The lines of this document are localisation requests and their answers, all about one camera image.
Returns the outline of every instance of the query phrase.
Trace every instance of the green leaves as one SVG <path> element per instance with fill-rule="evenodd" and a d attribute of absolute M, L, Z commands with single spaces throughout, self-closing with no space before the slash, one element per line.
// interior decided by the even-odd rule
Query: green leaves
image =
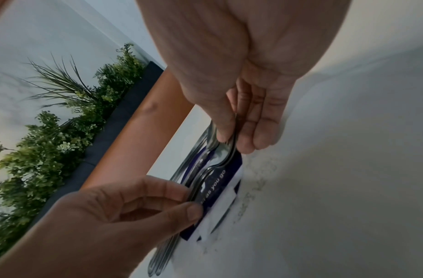
<path fill-rule="evenodd" d="M 26 232 L 50 196 L 64 184 L 84 157 L 85 149 L 103 129 L 115 107 L 131 86 L 140 79 L 145 66 L 132 55 L 125 44 L 114 64 L 104 65 L 95 77 L 99 86 L 88 87 L 80 78 L 77 66 L 70 65 L 76 79 L 65 63 L 55 68 L 30 61 L 37 77 L 30 81 L 45 90 L 32 98 L 57 99 L 78 113 L 60 125 L 60 119 L 48 111 L 38 116 L 38 125 L 28 125 L 28 134 L 8 149 L 0 143 L 0 152 L 9 152 L 0 160 L 9 178 L 0 181 L 0 256 Z"/>

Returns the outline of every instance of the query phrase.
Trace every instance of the marble wall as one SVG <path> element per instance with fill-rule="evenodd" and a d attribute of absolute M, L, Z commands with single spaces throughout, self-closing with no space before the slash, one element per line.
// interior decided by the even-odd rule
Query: marble wall
<path fill-rule="evenodd" d="M 112 62 L 117 48 L 62 0 L 15 0 L 0 18 L 0 141 L 13 147 L 27 133 L 25 125 L 35 124 L 35 116 L 46 104 L 27 100 L 40 92 L 24 81 L 35 75 L 24 64 L 28 59 L 52 65 L 52 55 L 66 62 L 72 55 L 83 80 L 92 85 L 97 68 Z M 65 108 L 49 110 L 62 120 L 73 116 Z M 2 178 L 5 172 L 0 171 Z"/>

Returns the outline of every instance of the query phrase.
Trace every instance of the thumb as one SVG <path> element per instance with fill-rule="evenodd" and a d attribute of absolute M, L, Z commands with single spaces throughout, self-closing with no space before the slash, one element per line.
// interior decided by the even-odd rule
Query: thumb
<path fill-rule="evenodd" d="M 192 103 L 199 105 L 212 119 L 217 128 L 219 142 L 228 141 L 234 133 L 236 117 L 226 92 L 223 94 L 198 94 L 183 87 L 185 97 Z"/>
<path fill-rule="evenodd" d="M 139 222 L 149 242 L 156 245 L 195 224 L 202 214 L 201 205 L 187 202 Z"/>

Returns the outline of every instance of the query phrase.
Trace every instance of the white countertop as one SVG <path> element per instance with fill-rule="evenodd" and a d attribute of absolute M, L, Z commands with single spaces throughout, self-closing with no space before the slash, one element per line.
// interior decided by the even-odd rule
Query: white countertop
<path fill-rule="evenodd" d="M 215 237 L 162 277 L 423 276 L 423 49 L 365 63 L 423 45 L 423 1 L 376 2 L 354 1 Z M 169 179 L 209 121 L 194 107 L 149 174 Z"/>

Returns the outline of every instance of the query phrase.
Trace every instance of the hand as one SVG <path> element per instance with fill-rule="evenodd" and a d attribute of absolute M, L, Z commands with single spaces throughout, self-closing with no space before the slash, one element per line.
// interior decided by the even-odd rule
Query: hand
<path fill-rule="evenodd" d="M 294 83 L 327 50 L 350 0 L 137 2 L 187 99 L 211 116 L 221 142 L 236 111 L 238 150 L 251 153 L 277 140 Z"/>
<path fill-rule="evenodd" d="M 129 277 L 202 216 L 202 206 L 183 203 L 187 195 L 150 176 L 68 194 L 0 259 L 0 277 Z"/>

